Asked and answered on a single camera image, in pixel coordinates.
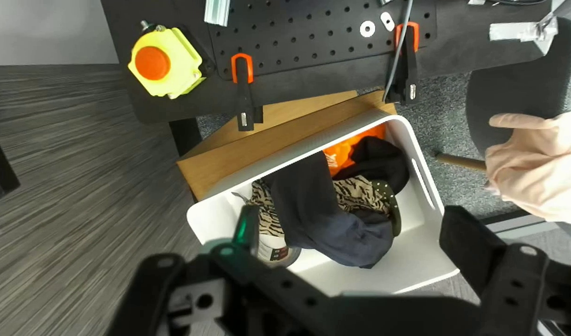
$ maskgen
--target pegboard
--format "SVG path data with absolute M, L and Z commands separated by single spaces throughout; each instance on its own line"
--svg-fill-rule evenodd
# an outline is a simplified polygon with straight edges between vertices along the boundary
M 229 25 L 213 25 L 211 42 L 216 68 L 229 78 L 231 53 L 244 50 L 254 57 L 256 74 L 313 66 L 394 50 L 394 31 L 381 22 L 388 10 L 403 20 L 407 1 L 392 0 L 231 0 Z M 414 0 L 412 20 L 420 22 L 420 44 L 437 36 L 433 0 Z M 371 20 L 375 33 L 362 36 L 362 22 Z

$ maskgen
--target cable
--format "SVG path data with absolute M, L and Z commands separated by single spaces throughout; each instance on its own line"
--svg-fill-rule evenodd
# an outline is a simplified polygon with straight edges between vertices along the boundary
M 390 89 L 392 89 L 392 85 L 394 85 L 394 78 L 395 78 L 395 70 L 397 70 L 401 48 L 403 48 L 403 42 L 405 42 L 405 33 L 407 33 L 407 29 L 409 29 L 412 7 L 414 7 L 414 0 L 409 0 L 407 5 L 405 5 L 403 27 L 401 27 L 401 33 L 399 33 L 399 44 L 397 44 L 397 48 L 395 48 L 392 70 L 390 70 L 390 76 L 388 76 L 388 79 L 386 79 L 386 83 L 384 83 L 382 100 L 386 100 L 386 96 L 388 96 L 388 92 L 390 92 Z

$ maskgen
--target gray carpet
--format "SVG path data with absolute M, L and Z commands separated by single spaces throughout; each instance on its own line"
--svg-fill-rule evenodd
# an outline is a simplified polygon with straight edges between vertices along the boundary
M 425 152 L 433 178 L 446 204 L 463 204 L 478 218 L 491 218 L 515 210 L 513 203 L 489 193 L 485 175 L 442 163 L 433 152 L 481 158 L 474 141 L 465 113 L 468 74 L 451 74 L 420 79 L 420 100 L 397 107 L 416 132 L 416 137 Z
M 166 124 L 140 124 L 117 66 L 0 68 L 0 336 L 103 333 L 136 264 L 198 240 Z

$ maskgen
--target white storage bin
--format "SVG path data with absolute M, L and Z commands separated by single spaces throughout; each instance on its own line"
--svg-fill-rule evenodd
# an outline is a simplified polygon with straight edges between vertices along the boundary
M 213 188 L 213 195 L 188 208 L 188 223 L 194 234 L 200 242 L 229 238 L 242 206 L 242 199 L 233 191 L 250 195 L 252 180 L 379 122 L 386 122 L 388 137 L 410 160 L 410 178 L 397 193 L 401 234 L 394 238 L 394 246 L 373 268 L 343 266 L 317 249 L 302 249 L 289 268 L 326 294 L 403 292 L 457 274 L 457 266 L 438 246 L 444 206 L 412 126 L 405 117 L 382 111 L 353 119 L 334 132 L 317 134 L 302 145 L 224 178 Z

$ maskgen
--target dark fabric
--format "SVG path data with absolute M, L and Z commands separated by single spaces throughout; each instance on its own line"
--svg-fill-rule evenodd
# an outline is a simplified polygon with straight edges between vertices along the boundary
M 466 117 L 472 141 L 485 154 L 487 147 L 504 143 L 509 128 L 489 126 L 489 117 L 520 111 L 556 117 L 571 109 L 571 22 L 560 20 L 548 53 L 535 61 L 474 70 L 468 83 Z
M 392 221 L 382 212 L 338 204 L 323 152 L 263 178 L 289 246 L 315 247 L 351 266 L 375 264 L 392 246 Z
M 341 169 L 336 178 L 364 175 L 371 180 L 386 180 L 397 193 L 410 176 L 405 152 L 381 137 L 362 137 L 351 158 L 354 165 Z

